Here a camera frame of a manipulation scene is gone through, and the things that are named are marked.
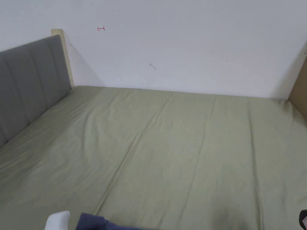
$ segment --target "white plastic item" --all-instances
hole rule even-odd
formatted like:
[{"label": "white plastic item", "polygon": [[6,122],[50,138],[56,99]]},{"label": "white plastic item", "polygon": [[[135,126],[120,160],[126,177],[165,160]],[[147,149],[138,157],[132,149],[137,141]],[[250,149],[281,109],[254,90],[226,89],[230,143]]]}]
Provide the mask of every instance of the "white plastic item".
[{"label": "white plastic item", "polygon": [[45,230],[68,230],[69,211],[54,213],[48,217]]}]

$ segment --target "red marking on wall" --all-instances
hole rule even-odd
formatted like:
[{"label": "red marking on wall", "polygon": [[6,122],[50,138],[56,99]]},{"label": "red marking on wall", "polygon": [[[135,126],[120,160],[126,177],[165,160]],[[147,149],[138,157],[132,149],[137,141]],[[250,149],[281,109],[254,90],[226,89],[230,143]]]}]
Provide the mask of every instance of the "red marking on wall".
[{"label": "red marking on wall", "polygon": [[97,28],[98,31],[100,31],[101,29],[105,30],[104,26],[102,28],[99,28],[99,27]]}]

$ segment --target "blue cloth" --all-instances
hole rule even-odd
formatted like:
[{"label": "blue cloth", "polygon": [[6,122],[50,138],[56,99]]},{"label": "blue cloth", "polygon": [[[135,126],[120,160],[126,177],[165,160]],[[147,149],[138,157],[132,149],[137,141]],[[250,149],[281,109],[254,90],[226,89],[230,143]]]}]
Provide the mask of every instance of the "blue cloth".
[{"label": "blue cloth", "polygon": [[104,217],[81,213],[76,230],[138,230],[138,228],[120,227]]}]

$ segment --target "wooden panel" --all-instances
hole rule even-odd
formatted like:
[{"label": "wooden panel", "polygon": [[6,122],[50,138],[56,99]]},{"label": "wooden panel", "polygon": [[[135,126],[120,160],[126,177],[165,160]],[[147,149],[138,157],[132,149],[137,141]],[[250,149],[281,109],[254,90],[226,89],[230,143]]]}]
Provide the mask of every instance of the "wooden panel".
[{"label": "wooden panel", "polygon": [[69,58],[68,58],[68,51],[67,51],[67,46],[66,46],[66,41],[65,41],[65,37],[64,37],[64,31],[62,29],[52,29],[51,30],[51,35],[60,35],[61,40],[62,40],[62,45],[63,45],[63,50],[64,50],[64,55],[65,55],[65,61],[66,61],[66,65],[67,65],[67,70],[68,70],[68,75],[69,75],[69,80],[70,80],[70,84],[72,87],[74,87],[74,79],[72,78],[72,69],[70,67],[70,62],[69,62]]},{"label": "wooden panel", "polygon": [[288,100],[307,119],[307,58],[305,59]]}]

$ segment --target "headboard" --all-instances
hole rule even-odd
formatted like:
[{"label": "headboard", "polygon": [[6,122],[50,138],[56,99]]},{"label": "headboard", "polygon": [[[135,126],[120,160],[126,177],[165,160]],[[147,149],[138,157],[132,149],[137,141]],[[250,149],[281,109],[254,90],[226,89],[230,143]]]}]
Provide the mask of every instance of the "headboard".
[{"label": "headboard", "polygon": [[0,52],[0,147],[70,90],[59,35]]}]

